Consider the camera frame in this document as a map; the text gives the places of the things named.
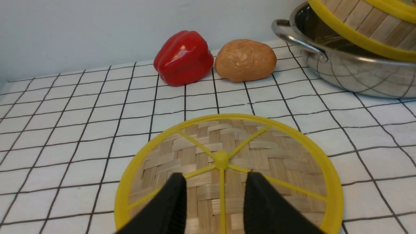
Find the countertop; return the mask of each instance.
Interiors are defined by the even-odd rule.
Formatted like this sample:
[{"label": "countertop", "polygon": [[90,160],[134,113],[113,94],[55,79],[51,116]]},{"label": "countertop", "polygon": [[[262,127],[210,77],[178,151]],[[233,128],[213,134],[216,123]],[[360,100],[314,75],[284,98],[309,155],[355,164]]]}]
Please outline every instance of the countertop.
[{"label": "countertop", "polygon": [[343,186],[340,233],[416,233],[416,100],[352,94],[313,74],[296,47],[266,43],[276,70],[254,82],[213,69],[171,87],[142,61],[7,83],[0,234],[113,233],[115,192],[137,151],[175,124],[217,113],[271,118],[315,141]]}]

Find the pot handle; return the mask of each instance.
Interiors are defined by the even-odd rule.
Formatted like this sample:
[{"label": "pot handle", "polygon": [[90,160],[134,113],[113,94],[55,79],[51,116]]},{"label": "pot handle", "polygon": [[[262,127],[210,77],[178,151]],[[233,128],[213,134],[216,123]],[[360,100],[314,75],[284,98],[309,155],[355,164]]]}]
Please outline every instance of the pot handle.
[{"label": "pot handle", "polygon": [[294,36],[291,36],[284,32],[280,27],[290,27],[290,22],[288,20],[274,20],[272,23],[272,30],[273,32],[282,40],[285,42],[295,45],[297,47],[300,47],[302,50],[306,50],[312,53],[316,53],[321,55],[326,61],[328,60],[328,57],[326,53],[313,45],[308,44],[305,41],[302,41],[300,39],[297,39]]}]

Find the red bell pepper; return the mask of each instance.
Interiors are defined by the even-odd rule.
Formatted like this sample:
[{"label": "red bell pepper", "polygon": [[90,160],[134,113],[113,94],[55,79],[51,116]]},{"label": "red bell pepper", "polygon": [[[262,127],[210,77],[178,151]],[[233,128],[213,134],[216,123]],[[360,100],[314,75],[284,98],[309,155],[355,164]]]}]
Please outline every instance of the red bell pepper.
[{"label": "red bell pepper", "polygon": [[180,31],[157,53],[153,66],[160,78],[172,86],[204,78],[214,64],[207,42],[195,31]]}]

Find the yellow rim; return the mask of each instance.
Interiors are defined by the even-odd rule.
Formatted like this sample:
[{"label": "yellow rim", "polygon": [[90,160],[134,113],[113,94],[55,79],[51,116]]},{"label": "yellow rim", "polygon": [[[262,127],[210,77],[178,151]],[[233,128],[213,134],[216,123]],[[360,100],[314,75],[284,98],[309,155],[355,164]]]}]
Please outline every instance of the yellow rim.
[{"label": "yellow rim", "polygon": [[[242,142],[241,145],[237,146],[235,150],[233,150],[230,154],[227,154],[223,151],[218,151],[217,153],[213,154],[208,149],[206,149],[204,146],[202,146],[199,142],[197,142],[192,137],[185,134],[182,129],[189,127],[191,125],[200,123],[200,122],[207,122],[207,121],[215,121],[219,119],[241,119],[241,120],[250,120],[254,122],[258,122],[261,124],[264,124],[266,127],[259,130],[257,133],[251,135],[248,139],[246,139],[244,142]],[[129,210],[140,203],[146,201],[147,199],[150,199],[154,195],[157,194],[159,189],[156,189],[155,191],[151,192],[150,194],[146,195],[142,199],[129,204],[129,193],[130,193],[130,187],[133,182],[134,175],[138,168],[140,167],[140,164],[142,163],[143,159],[148,155],[149,152],[153,150],[157,145],[159,145],[164,139],[171,136],[174,133],[179,133],[183,135],[185,138],[193,142],[195,145],[197,145],[201,150],[203,150],[205,153],[207,153],[210,157],[212,157],[215,160],[215,164],[204,167],[202,169],[199,169],[195,172],[192,172],[190,174],[184,175],[185,178],[190,178],[192,176],[202,174],[204,172],[210,171],[212,169],[219,169],[220,170],[220,216],[221,216],[221,233],[225,234],[225,198],[223,196],[224,193],[224,169],[230,168],[234,169],[240,172],[248,173],[250,170],[246,168],[242,168],[233,164],[228,164],[227,161],[230,159],[234,154],[236,154],[245,144],[247,144],[249,141],[254,139],[256,136],[260,135],[261,133],[265,132],[269,128],[275,128],[278,129],[290,137],[296,139],[298,142],[300,142],[314,157],[316,162],[319,164],[322,174],[325,179],[325,184],[327,187],[327,196],[324,197],[320,194],[313,193],[311,191],[305,190],[303,188],[294,186],[292,184],[286,183],[284,181],[280,181],[278,179],[268,177],[266,176],[266,179],[268,179],[271,183],[277,183],[282,186],[288,187],[290,189],[296,190],[298,192],[302,192],[304,194],[310,195],[312,197],[315,197],[317,199],[320,199],[327,204],[326,212],[324,215],[324,218],[321,223],[321,230],[328,234],[338,234],[341,222],[342,222],[342,215],[343,215],[343,196],[342,196],[342,187],[341,182],[338,178],[338,174],[335,171],[334,166],[332,165],[329,158],[326,156],[326,154],[308,137],[303,135],[302,133],[298,132],[297,130],[284,125],[282,123],[276,122],[271,119],[253,116],[253,115],[243,115],[243,114],[220,114],[220,115],[208,115],[200,118],[191,119],[185,122],[182,122],[178,125],[175,125],[166,131],[162,132],[155,138],[153,138],[151,141],[149,141],[132,159],[130,164],[127,166],[126,171],[123,173],[123,176],[120,180],[119,187],[117,189],[116,193],[116,200],[115,200],[115,207],[114,207],[114,218],[116,222],[116,228],[117,230],[120,230],[125,224],[127,224],[130,220],[129,216]]]},{"label": "yellow rim", "polygon": [[365,0],[370,5],[401,20],[416,24],[416,7],[399,0]]},{"label": "yellow rim", "polygon": [[315,13],[335,32],[343,36],[350,42],[370,51],[374,54],[378,54],[387,58],[402,60],[407,62],[416,62],[416,52],[397,49],[391,46],[381,44],[371,38],[368,38],[361,33],[354,31],[344,22],[340,21],[335,15],[333,15],[320,0],[308,0],[309,5],[315,11]]}]

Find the bamboo steamer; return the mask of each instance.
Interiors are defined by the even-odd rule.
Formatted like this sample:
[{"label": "bamboo steamer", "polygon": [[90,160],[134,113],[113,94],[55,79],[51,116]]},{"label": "bamboo steamer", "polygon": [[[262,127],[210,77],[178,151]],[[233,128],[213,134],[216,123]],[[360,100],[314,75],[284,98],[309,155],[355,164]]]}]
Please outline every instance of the bamboo steamer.
[{"label": "bamboo steamer", "polygon": [[386,58],[416,62],[414,0],[308,0],[316,14],[352,43]]},{"label": "bamboo steamer", "polygon": [[186,234],[243,234],[245,181],[261,172],[325,233],[339,232],[341,184],[323,151],[295,129],[240,114],[200,117],[152,139],[132,159],[116,194],[120,229],[174,172],[187,181]]}]

